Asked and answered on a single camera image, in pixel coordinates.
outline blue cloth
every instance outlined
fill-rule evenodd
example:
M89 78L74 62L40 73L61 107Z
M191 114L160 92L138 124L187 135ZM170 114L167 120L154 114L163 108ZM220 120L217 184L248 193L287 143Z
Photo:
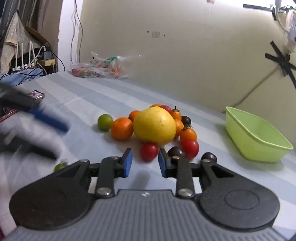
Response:
M28 82L35 78L39 78L40 76L43 76L43 70L41 68L35 68L34 70L24 69L14 73L0 74L1 83L10 84L13 86Z

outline orange cherry tomato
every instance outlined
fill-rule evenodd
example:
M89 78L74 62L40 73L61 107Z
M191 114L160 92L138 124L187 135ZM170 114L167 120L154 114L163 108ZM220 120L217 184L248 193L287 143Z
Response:
M139 111L139 110L133 110L133 111L129 114L128 118L133 122L134 119L135 119L135 117L136 117L140 112L141 112L141 111Z
M183 130L180 132L180 141L184 143L187 140L197 141L197 135L190 126L184 127Z
M116 119L111 125L111 135L114 140L125 141L133 134L133 122L126 117Z
M182 116L181 116L181 113L180 113L180 110L176 108L175 106L175 109L172 110L173 113L172 113L172 117L175 119L175 120L181 120L182 119Z
M175 137L178 137L180 135L182 129L184 128L184 124L180 120L175 120L175 122L176 122L176 135L175 135Z
M159 106L162 106L162 104L153 104L152 106L150 106L150 108L151 107L155 107L155 106L158 106L159 107Z

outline wall socket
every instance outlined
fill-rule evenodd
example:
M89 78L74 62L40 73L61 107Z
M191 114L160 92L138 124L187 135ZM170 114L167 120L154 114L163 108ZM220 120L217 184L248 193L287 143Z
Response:
M159 38L160 37L160 32L152 32L152 38Z

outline red cherry tomato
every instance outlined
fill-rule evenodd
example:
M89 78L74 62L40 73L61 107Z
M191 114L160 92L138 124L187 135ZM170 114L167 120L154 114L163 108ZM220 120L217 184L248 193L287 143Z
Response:
M161 105L160 108L165 109L167 112L170 113L170 115L173 113L172 109L167 105Z
M141 158L145 162L151 162L158 154L158 147L155 143L145 143L140 150Z
M200 146L196 141L186 140L182 143L182 150L185 152L187 159L191 160L197 156Z

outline green plastic basket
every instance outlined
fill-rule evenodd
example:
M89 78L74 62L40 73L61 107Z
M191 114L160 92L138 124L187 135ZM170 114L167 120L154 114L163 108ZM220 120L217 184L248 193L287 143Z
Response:
M242 156L251 161L275 163L293 150L266 120L233 107L226 107L226 130Z

